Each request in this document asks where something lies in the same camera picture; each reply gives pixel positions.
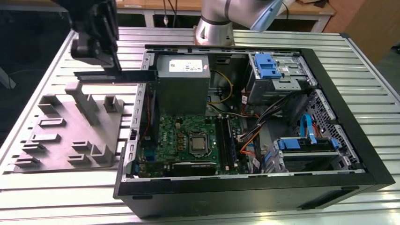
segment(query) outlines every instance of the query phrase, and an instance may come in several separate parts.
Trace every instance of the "wooden table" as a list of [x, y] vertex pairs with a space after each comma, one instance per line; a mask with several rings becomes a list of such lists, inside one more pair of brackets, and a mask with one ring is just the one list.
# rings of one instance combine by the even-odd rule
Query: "wooden table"
[[[153, 15], [164, 14], [162, 0], [116, 0], [118, 13], [142, 14], [146, 27], [154, 27]], [[166, 2], [166, 14], [172, 15], [169, 3]], [[200, 16], [201, 0], [178, 0], [177, 1], [178, 15]], [[4, 10], [29, 10], [29, 11], [65, 11], [50, 0], [2, 0], [0, 9]], [[313, 4], [304, 4], [294, 2], [289, 7], [290, 20], [316, 21], [310, 32], [322, 32], [330, 16], [336, 14], [334, 9], [329, 4], [324, 8], [313, 6]], [[282, 12], [278, 19], [286, 18], [286, 13]]]

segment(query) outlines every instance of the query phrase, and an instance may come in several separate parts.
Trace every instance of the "blue latch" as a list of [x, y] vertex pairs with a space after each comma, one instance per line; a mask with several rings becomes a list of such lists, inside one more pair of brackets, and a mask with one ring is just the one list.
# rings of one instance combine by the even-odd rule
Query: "blue latch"
[[300, 144], [297, 139], [281, 139], [281, 141], [285, 143], [286, 149], [300, 149]]
[[330, 143], [332, 143], [333, 149], [336, 150], [336, 149], [338, 148], [338, 143], [337, 143], [336, 138], [332, 138], [332, 139], [330, 139]]
[[285, 144], [282, 141], [277, 141], [277, 146], [278, 146], [280, 150], [285, 149]]
[[270, 54], [256, 54], [256, 66], [260, 71], [260, 78], [280, 79], [281, 73], [276, 69], [276, 62], [270, 57]]

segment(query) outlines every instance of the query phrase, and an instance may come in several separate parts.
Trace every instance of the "aluminum table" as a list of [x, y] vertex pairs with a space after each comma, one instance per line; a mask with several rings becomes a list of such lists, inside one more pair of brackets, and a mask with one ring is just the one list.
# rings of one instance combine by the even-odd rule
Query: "aluminum table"
[[[13, 161], [21, 142], [29, 137], [44, 94], [64, 93], [66, 82], [76, 81], [73, 71], [101, 70], [70, 58], [70, 32], [44, 78], [36, 88], [16, 125], [0, 149], [0, 222], [10, 224], [394, 224], [400, 221], [400, 97], [353, 41], [338, 34], [298, 32], [234, 31], [237, 46], [312, 48], [356, 116], [372, 145], [393, 175], [396, 184], [382, 190], [357, 195], [322, 210], [280, 211], [205, 217], [141, 220], [112, 198], [116, 170], [88, 172], [16, 174]], [[120, 28], [118, 58], [124, 69], [138, 69], [144, 44], [193, 44], [192, 29]], [[120, 124], [117, 152], [129, 135], [136, 85], [85, 85], [94, 100], [116, 94], [126, 103]]]

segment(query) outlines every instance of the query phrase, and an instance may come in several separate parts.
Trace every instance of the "cpu socket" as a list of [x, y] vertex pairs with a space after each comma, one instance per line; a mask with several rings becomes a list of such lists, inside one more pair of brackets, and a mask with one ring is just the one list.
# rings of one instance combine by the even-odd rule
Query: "cpu socket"
[[208, 136], [204, 132], [189, 133], [189, 154], [196, 157], [202, 157], [209, 152]]

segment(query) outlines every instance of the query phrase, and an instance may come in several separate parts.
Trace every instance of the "floor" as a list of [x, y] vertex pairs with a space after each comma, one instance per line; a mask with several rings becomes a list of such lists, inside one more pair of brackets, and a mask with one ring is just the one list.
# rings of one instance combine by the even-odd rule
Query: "floor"
[[[142, 18], [129, 15], [121, 15], [118, 23], [144, 26]], [[0, 67], [17, 83], [10, 90], [0, 87], [1, 145], [69, 32], [69, 24], [64, 14], [0, 11], [0, 30]], [[400, 92], [400, 54], [394, 50], [377, 69]]]

